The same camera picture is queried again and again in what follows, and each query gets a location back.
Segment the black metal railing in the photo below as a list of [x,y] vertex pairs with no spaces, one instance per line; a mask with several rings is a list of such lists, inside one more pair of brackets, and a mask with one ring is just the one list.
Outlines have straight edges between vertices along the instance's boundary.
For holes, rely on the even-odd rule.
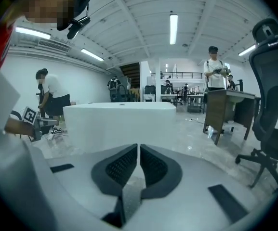
[[166,72],[160,74],[161,79],[203,79],[202,73],[196,72]]

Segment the red shirt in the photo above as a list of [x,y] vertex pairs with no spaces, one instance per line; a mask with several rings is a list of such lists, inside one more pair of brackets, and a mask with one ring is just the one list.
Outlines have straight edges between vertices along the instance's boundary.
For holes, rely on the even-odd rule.
[[12,32],[13,25],[9,26],[8,28],[6,25],[0,26],[0,68],[2,67],[8,52]]

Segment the black cap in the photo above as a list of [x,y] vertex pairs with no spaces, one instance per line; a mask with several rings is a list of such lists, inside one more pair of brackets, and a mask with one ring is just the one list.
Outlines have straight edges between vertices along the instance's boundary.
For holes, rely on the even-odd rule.
[[217,48],[216,46],[210,46],[210,47],[208,48],[208,52],[209,52],[210,54],[217,54],[217,53],[218,53],[218,48]]
[[67,17],[57,19],[57,30],[63,31],[69,27],[71,20],[79,16],[86,9],[89,2],[90,0],[74,0],[73,10],[70,8]]

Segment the black and white square marker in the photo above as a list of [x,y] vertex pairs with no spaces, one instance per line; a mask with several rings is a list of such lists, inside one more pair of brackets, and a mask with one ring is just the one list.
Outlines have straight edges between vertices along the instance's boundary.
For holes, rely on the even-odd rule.
[[34,125],[35,120],[37,118],[37,113],[38,113],[37,111],[29,107],[26,107],[22,119],[24,122]]

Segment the floor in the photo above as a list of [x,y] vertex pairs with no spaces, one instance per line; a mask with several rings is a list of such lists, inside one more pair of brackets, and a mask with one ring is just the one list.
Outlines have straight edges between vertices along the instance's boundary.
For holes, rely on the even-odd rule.
[[[204,119],[205,115],[190,114],[186,112],[186,106],[178,105],[176,124],[175,127],[172,126],[174,129],[172,139],[176,141],[172,150],[208,160],[241,184],[245,186],[251,184],[259,171],[259,165],[244,160],[237,165],[235,164],[235,158],[238,154],[250,155],[253,148],[260,148],[260,142],[257,141],[254,133],[251,131],[248,139],[244,141],[243,137],[246,129],[242,125],[235,126],[233,132],[230,132],[231,126],[227,125],[216,146],[214,144],[215,133],[211,138],[208,138],[208,133],[204,134],[202,132]],[[52,140],[48,141],[47,136],[43,136],[41,141],[33,143],[35,147],[42,150],[45,158],[84,153],[71,145],[64,123],[61,124],[61,127],[65,130],[64,133],[54,136]],[[137,177],[137,175],[142,175],[142,173],[134,174],[124,188],[126,219],[130,218],[138,208],[140,191],[145,187],[144,179]],[[258,201],[262,202],[267,200],[276,188],[275,180],[265,170],[252,192]]]

